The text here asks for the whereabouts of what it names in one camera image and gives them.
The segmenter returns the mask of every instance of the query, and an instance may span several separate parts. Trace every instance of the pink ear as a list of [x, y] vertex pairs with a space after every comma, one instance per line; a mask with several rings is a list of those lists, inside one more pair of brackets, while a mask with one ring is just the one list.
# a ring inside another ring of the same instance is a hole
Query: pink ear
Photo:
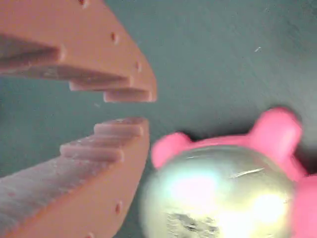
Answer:
[[261, 115], [249, 133], [249, 146], [270, 157], [292, 180], [307, 172], [294, 158], [302, 127], [293, 113], [274, 108]]
[[158, 140], [152, 147], [152, 163], [159, 169], [173, 156], [180, 153], [187, 145], [192, 143], [190, 138], [184, 133], [174, 133]]
[[298, 238], [317, 235], [317, 176], [300, 180], [294, 199], [292, 228]]

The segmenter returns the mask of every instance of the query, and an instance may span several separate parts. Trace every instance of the teal surface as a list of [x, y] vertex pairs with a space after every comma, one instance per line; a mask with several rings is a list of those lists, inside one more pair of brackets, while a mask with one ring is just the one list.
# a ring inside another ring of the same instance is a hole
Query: teal surface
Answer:
[[[57, 156], [101, 121], [143, 116], [151, 142], [175, 130], [200, 139], [246, 132], [275, 105], [300, 115], [301, 158], [317, 171], [317, 0], [106, 2], [151, 63], [158, 101], [105, 104], [64, 82], [1, 78], [1, 176]], [[141, 237], [137, 195], [116, 238]]]

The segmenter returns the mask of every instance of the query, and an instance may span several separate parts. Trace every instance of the orange plastic piece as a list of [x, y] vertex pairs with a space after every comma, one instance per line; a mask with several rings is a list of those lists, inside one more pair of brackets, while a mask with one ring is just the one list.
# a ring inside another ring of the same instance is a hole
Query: orange plastic piece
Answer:
[[59, 157], [0, 179], [0, 237], [113, 237], [145, 166], [148, 127], [143, 118], [97, 124]]
[[0, 75], [68, 80], [106, 102], [151, 102], [145, 56], [102, 0], [0, 1]]

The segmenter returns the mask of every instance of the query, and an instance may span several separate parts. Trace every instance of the shiny metal dome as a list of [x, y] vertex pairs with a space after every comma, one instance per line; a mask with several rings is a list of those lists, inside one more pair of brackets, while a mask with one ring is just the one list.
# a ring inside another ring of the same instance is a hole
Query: shiny metal dome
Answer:
[[293, 183], [263, 154], [238, 146], [186, 151], [142, 190], [147, 238], [290, 238]]

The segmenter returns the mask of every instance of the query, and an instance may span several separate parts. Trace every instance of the pink toy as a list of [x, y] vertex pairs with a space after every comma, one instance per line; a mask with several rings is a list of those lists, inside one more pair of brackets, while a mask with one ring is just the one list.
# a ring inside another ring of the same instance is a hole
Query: pink toy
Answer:
[[315, 238], [317, 176], [307, 177], [307, 171], [294, 156], [301, 135], [302, 127], [296, 117], [285, 108], [274, 108], [264, 112], [249, 133], [244, 135], [222, 136], [197, 142], [192, 142], [180, 132], [167, 135], [153, 146], [152, 163], [159, 169], [181, 152], [205, 146], [238, 145], [261, 152], [296, 182], [292, 214], [294, 238]]

